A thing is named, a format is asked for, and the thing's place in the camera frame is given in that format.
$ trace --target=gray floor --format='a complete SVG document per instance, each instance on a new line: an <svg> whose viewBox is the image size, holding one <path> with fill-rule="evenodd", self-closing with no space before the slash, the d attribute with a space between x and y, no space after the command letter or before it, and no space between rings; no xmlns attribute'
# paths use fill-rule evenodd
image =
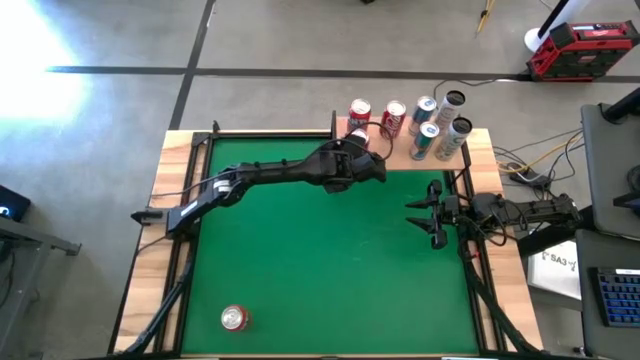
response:
<svg viewBox="0 0 640 360"><path fill-rule="evenodd" d="M78 258L57 255L27 315L16 358L105 353L144 206L182 76L42 74L48 65L186 66L205 0L3 2L0 39L0 182L31 198L28 223L82 242ZM484 1L219 0L201 67L410 70L515 73L530 55L524 32L549 10L538 1L498 2L474 39ZM640 25L633 0L592 1L578 20ZM640 50L612 70L640 75ZM182 129L326 128L364 97L380 113L390 99L408 104L437 81L196 77ZM470 88L464 113L513 148L579 127L582 104L614 102L637 84L498 82ZM523 150L532 160L548 149ZM584 154L577 175L554 185L588 205ZM536 167L543 170L549 162ZM566 163L559 174L569 172ZM514 200L533 198L507 187ZM535 304L545 348L581 345L579 313Z"/></svg>

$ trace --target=blue can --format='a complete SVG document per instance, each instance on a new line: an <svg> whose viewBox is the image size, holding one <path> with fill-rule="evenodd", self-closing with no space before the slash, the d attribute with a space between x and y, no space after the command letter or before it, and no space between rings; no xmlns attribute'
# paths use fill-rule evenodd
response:
<svg viewBox="0 0 640 360"><path fill-rule="evenodd" d="M411 146L411 158L413 158L413 160L423 160L427 156L429 148L433 145L436 137L438 137L438 134L440 134L438 125L429 122L422 123L420 125L420 131Z"/></svg>
<svg viewBox="0 0 640 360"><path fill-rule="evenodd" d="M415 136L420 131L420 125L431 119L431 115L436 111L438 103L429 96L422 96L418 99L416 110L413 112L413 121L409 126L409 134Z"/></svg>

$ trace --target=keyboard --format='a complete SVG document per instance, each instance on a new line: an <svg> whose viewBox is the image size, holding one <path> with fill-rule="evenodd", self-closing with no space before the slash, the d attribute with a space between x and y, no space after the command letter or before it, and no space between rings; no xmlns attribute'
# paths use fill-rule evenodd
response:
<svg viewBox="0 0 640 360"><path fill-rule="evenodd" d="M640 329L640 270L589 270L604 325Z"/></svg>

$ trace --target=wooden table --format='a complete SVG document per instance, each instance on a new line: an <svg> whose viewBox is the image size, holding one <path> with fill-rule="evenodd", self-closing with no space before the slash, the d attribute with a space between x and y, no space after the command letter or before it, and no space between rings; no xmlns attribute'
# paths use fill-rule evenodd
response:
<svg viewBox="0 0 640 360"><path fill-rule="evenodd" d="M404 123L405 128L410 121L411 120L407 118ZM337 124L338 135L344 134L346 132L346 119L339 118ZM298 130L289 132L302 133L309 131L322 132L328 130ZM252 132L256 131L220 131L219 133L241 134ZM370 149L380 154L386 154L388 144L386 140L380 138L377 127L371 126L368 133L371 137ZM167 132L152 193L182 190L193 134L194 131ZM412 161L408 155L411 141L412 138L407 134L406 129L403 129L401 135L394 142L394 153L392 157L387 160L387 169L461 170L464 168L464 162L459 153L451 161L446 163L432 158L432 154L428 155L425 161ZM475 192L503 193L488 130L474 129L467 140L467 144L472 162L470 171ZM194 179L200 179L199 169L202 168L200 165L203 161L204 155L199 154L196 159L197 170L194 174ZM196 189L194 189L191 194L192 198L195 197L196 194ZM152 198L149 206L168 208L179 205L179 203L180 196L175 195ZM164 225L146 226L141 233L139 247L159 238L163 234ZM178 274L182 271L181 267L184 265L188 246L188 243L180 245L181 261L178 265ZM172 242L170 240L162 240L145 249L144 252L140 253L135 259L132 265L131 278L127 283L127 288L123 296L121 314L116 321L110 351L121 351L131 345L157 311L162 300L171 247ZM516 243L509 240L505 246L497 247L487 242L487 251L500 306L525 338L531 344L541 349L542 341ZM480 303L487 342L490 349L495 349L491 318L481 300ZM165 332L163 349L170 349L173 346L174 334L177 327L176 318L178 306L179 304L174 306L167 321L167 331Z"/></svg>

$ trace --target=green mat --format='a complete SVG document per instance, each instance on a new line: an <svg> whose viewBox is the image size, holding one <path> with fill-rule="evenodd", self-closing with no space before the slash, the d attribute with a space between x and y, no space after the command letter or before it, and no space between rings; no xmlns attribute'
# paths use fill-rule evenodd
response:
<svg viewBox="0 0 640 360"><path fill-rule="evenodd" d="M309 139L216 140L212 174L238 162L301 159ZM432 250L404 205L443 173L389 172L340 194L256 186L202 223L183 354L477 353L457 238ZM252 322L220 323L230 304Z"/></svg>

